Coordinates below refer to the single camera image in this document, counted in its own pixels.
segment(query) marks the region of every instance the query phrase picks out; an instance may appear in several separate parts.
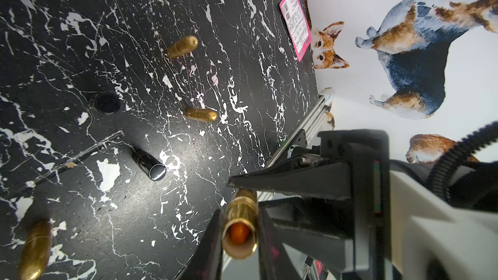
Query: gold cylindrical object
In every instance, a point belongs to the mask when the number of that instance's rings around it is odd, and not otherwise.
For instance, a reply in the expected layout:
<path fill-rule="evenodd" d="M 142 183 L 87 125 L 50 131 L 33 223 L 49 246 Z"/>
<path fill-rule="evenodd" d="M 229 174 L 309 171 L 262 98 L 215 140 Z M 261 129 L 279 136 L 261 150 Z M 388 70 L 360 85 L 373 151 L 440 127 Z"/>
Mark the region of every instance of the gold cylindrical object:
<path fill-rule="evenodd" d="M 206 122 L 213 122 L 218 118 L 215 111 L 205 108 L 189 108 L 185 111 L 185 116 L 190 119 Z"/>
<path fill-rule="evenodd" d="M 166 53 L 172 59 L 182 57 L 194 51 L 199 45 L 196 36 L 185 36 L 168 47 Z"/>
<path fill-rule="evenodd" d="M 251 190 L 238 190 L 227 206 L 225 225 L 222 230 L 223 249 L 233 258 L 248 258 L 255 251 L 258 232 L 258 198 Z M 244 243 L 234 243 L 230 236 L 230 226 L 244 223 L 251 232 Z"/>
<path fill-rule="evenodd" d="M 22 250 L 17 268 L 20 280 L 34 280 L 45 271 L 52 247 L 51 225 L 46 220 L 34 223 Z"/>

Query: table surface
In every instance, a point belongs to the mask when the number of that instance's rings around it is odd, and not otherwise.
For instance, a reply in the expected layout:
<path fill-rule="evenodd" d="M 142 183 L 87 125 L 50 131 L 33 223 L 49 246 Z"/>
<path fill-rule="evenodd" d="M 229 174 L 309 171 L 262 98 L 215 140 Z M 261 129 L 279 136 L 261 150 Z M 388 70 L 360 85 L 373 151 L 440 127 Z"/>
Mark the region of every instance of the table surface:
<path fill-rule="evenodd" d="M 15 279 L 27 232 L 53 222 L 42 279 L 173 279 L 227 178 L 261 169 L 317 98 L 280 0 L 0 0 L 0 274 Z M 166 47 L 200 46 L 171 60 Z M 111 91 L 121 111 L 89 109 Z M 186 107 L 217 111 L 214 123 Z M 82 163 L 34 183 L 122 130 Z M 150 180 L 131 146 L 167 165 Z"/>

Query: dog leg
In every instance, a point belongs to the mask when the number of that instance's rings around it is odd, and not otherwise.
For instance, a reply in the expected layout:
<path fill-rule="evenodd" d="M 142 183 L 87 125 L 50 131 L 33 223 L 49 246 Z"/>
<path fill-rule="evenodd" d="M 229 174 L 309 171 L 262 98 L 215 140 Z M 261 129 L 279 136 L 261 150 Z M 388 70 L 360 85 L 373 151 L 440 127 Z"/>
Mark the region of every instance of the dog leg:
<path fill-rule="evenodd" d="M 498 33 L 498 5 L 484 12 L 482 19 L 486 22 L 484 29 L 492 33 Z"/>
<path fill-rule="evenodd" d="M 415 163 L 418 162 L 417 156 L 415 155 L 415 152 L 411 149 L 411 147 L 406 153 L 406 161 L 408 161 L 409 163 L 413 163 L 414 161 Z"/>
<path fill-rule="evenodd" d="M 360 47 L 362 49 L 371 49 L 373 47 L 372 40 L 373 38 L 364 40 L 361 37 L 356 37 L 355 43 L 357 47 Z"/>
<path fill-rule="evenodd" d="M 374 36 L 377 35 L 377 31 L 375 28 L 373 28 L 373 26 L 370 26 L 369 29 L 366 30 L 366 35 L 369 37 L 369 38 L 372 38 Z"/>
<path fill-rule="evenodd" d="M 332 129 L 334 129 L 336 127 L 336 122 L 334 120 L 334 116 L 332 115 L 332 113 L 326 111 L 325 116 L 327 118 L 327 123 L 332 127 Z"/>
<path fill-rule="evenodd" d="M 377 101 L 373 95 L 370 96 L 369 101 L 370 101 L 370 104 L 376 105 L 379 107 L 382 107 L 384 105 L 384 102 Z"/>

